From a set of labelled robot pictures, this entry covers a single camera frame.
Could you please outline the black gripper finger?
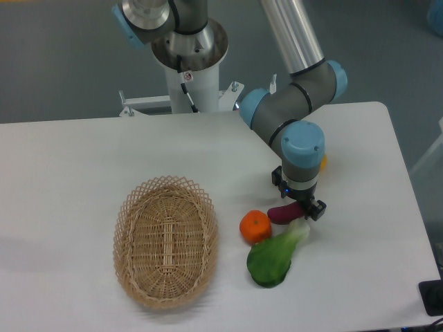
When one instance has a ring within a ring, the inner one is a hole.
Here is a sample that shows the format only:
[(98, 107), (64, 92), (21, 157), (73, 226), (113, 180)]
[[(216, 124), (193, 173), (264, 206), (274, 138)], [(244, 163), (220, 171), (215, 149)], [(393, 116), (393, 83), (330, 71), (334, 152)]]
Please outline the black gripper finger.
[(313, 221), (319, 220), (324, 215), (327, 205), (321, 200), (311, 200), (305, 206), (305, 218)]
[(280, 196), (284, 198), (284, 183), (282, 179), (282, 166), (277, 166), (272, 172), (271, 172), (271, 182), (274, 186), (277, 187)]

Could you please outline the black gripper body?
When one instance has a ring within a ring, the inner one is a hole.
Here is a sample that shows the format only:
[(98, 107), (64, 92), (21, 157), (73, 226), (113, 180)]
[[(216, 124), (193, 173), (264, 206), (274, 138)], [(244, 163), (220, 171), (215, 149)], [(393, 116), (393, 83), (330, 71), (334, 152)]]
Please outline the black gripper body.
[(311, 209), (316, 191), (317, 182), (283, 181), (280, 184), (282, 198), (289, 197), (297, 201), (301, 207), (308, 211)]

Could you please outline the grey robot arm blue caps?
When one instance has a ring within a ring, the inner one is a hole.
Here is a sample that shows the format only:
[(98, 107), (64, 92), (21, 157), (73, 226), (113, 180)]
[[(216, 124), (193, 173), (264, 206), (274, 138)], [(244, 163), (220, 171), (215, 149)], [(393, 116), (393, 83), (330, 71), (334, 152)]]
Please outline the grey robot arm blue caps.
[[(270, 209), (276, 224), (317, 220), (326, 205), (314, 196), (325, 154), (322, 129), (307, 116), (347, 88), (341, 65), (326, 60), (301, 1), (262, 1), (291, 83), (280, 91), (256, 89), (239, 113), (280, 158), (271, 181), (291, 203)], [(173, 113), (222, 110), (219, 65), (228, 50), (224, 28), (208, 16), (206, 1), (119, 1), (112, 13), (135, 48), (150, 45), (164, 68)]]

